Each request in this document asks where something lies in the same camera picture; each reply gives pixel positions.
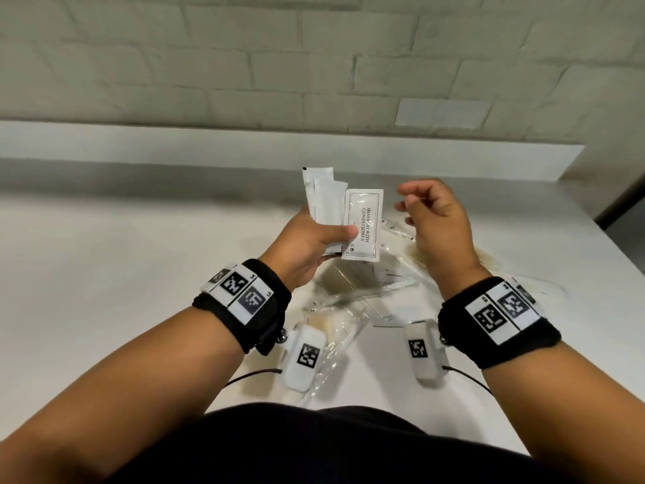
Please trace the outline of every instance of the person's right hand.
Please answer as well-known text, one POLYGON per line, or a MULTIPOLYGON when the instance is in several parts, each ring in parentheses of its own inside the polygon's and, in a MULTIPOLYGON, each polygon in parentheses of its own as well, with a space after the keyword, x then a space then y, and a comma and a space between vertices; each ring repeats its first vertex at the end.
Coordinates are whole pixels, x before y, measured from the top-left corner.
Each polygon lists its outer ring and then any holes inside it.
POLYGON ((406 222, 417 229, 417 248, 445 300, 491 276, 475 252, 466 210, 441 180, 399 185, 405 198, 395 208, 407 212, 406 222))

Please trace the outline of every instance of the hand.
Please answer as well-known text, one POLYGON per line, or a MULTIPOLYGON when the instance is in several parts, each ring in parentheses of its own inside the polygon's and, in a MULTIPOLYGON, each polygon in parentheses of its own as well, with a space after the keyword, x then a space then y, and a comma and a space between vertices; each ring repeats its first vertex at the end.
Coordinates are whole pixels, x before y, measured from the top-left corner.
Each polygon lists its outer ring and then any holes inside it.
POLYGON ((399 185, 405 199, 395 204, 407 212, 406 223, 417 229, 417 248, 445 300, 490 277, 475 252, 466 210, 441 180, 399 185))
POLYGON ((315 222, 303 207, 259 258, 293 292, 307 284, 316 269, 337 255, 322 256, 330 243, 344 243, 356 237, 356 226, 325 226, 315 222))

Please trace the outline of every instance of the forearm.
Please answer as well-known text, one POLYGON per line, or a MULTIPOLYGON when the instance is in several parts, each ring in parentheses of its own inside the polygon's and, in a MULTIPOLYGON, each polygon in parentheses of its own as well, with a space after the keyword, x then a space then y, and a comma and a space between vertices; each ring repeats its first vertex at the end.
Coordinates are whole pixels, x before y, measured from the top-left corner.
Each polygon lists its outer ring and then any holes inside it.
POLYGON ((539 460, 589 483, 645 482, 645 404, 563 342, 484 370, 539 460))
MULTIPOLYGON (((0 480, 11 470, 21 475, 12 462, 28 464, 30 442, 41 461, 51 452, 61 467, 109 475, 202 415, 243 358, 237 340, 213 314, 183 310, 102 360, 5 440, 0 480)), ((36 481, 28 467, 22 471, 25 481, 36 481)))

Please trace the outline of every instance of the person's left arm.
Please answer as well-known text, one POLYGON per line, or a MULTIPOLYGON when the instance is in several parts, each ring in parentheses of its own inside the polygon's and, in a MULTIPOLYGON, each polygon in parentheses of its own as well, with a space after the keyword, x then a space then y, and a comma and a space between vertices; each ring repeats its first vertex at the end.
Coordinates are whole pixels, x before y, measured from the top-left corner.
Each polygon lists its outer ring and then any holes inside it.
MULTIPOLYGON (((354 226, 323 226, 303 208, 259 258, 293 291, 354 226)), ((214 314, 189 307, 83 374, 0 443, 0 481, 100 481, 204 414, 244 359, 214 314)))

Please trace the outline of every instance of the person's right arm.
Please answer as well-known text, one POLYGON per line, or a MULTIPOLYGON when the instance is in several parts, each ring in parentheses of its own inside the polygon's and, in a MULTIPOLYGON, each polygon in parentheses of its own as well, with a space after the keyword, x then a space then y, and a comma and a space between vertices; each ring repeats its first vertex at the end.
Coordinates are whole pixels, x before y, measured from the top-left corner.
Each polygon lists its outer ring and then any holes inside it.
MULTIPOLYGON (((439 180, 399 186, 430 275, 449 299, 491 276, 468 216, 439 180)), ((645 483, 645 404, 561 342, 483 371, 532 456, 587 483, 645 483)))

